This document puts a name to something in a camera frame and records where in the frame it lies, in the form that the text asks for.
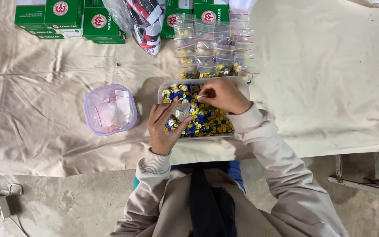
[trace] purple lid container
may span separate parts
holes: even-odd
[[[131,122],[126,127],[112,130],[112,128],[102,125],[96,105],[100,105],[107,98],[115,98],[115,90],[128,92],[133,116]],[[124,132],[137,126],[140,122],[140,112],[136,102],[134,101],[133,94],[128,88],[118,84],[103,86],[90,91],[84,98],[83,109],[87,127],[98,136],[109,136],[118,132]]]

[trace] woman's left hand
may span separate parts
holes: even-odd
[[[147,128],[152,143],[152,152],[155,154],[168,155],[192,118],[192,116],[187,117],[171,132],[165,131],[165,123],[168,122],[178,104],[179,101],[175,98],[170,104],[156,104],[152,107]]]

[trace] cuff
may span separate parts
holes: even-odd
[[[149,152],[147,158],[140,160],[139,164],[141,168],[147,172],[153,174],[162,174],[169,170],[171,163],[169,162],[169,158],[171,157],[171,153],[167,156],[158,155],[152,152],[152,149],[149,148]]]
[[[259,110],[252,102],[249,110],[240,115],[234,115],[228,113],[227,117],[232,122],[235,132],[241,133],[248,128],[254,128],[261,126],[268,119],[268,112],[266,110]]]

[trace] hand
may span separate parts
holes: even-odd
[[[174,131],[165,131],[165,123],[169,120],[178,104],[178,98],[175,98],[171,104],[153,105],[150,111],[147,128],[149,129],[152,143],[152,152],[155,154],[168,155],[192,118],[192,116],[189,116],[184,119]]]
[[[208,81],[203,85],[198,98],[201,103],[239,115],[251,107],[249,101],[240,90],[227,78],[221,77]]]

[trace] sleeve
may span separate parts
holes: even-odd
[[[241,115],[228,115],[235,137],[260,161],[270,193],[277,198],[271,215],[308,236],[348,236],[329,194],[313,184],[313,174],[277,135],[266,110],[255,103]]]
[[[159,203],[171,176],[170,155],[161,156],[149,149],[147,158],[140,160],[136,169],[140,183],[129,196],[124,218],[118,220],[111,237],[134,237],[156,223]]]

